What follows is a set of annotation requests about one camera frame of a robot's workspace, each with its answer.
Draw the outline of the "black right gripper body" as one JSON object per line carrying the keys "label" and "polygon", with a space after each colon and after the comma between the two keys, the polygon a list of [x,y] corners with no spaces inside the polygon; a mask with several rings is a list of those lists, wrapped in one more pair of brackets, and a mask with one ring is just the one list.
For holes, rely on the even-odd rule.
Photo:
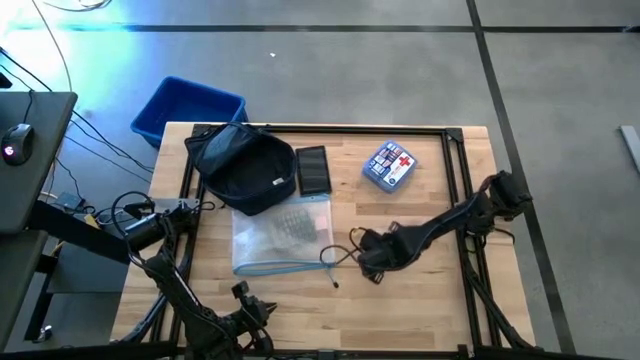
{"label": "black right gripper body", "polygon": [[403,269],[408,263],[406,226],[393,222],[388,232],[378,233],[365,229],[359,243],[357,262],[362,275],[374,284],[380,284],[387,271]]}

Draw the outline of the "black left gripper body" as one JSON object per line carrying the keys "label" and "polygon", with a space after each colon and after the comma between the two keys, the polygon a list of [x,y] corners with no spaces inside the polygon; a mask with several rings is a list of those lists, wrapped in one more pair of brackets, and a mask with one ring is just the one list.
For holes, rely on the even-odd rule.
{"label": "black left gripper body", "polygon": [[226,338],[238,343],[246,333],[250,336],[244,350],[265,349],[265,302],[259,299],[240,299],[240,308],[224,317]]}

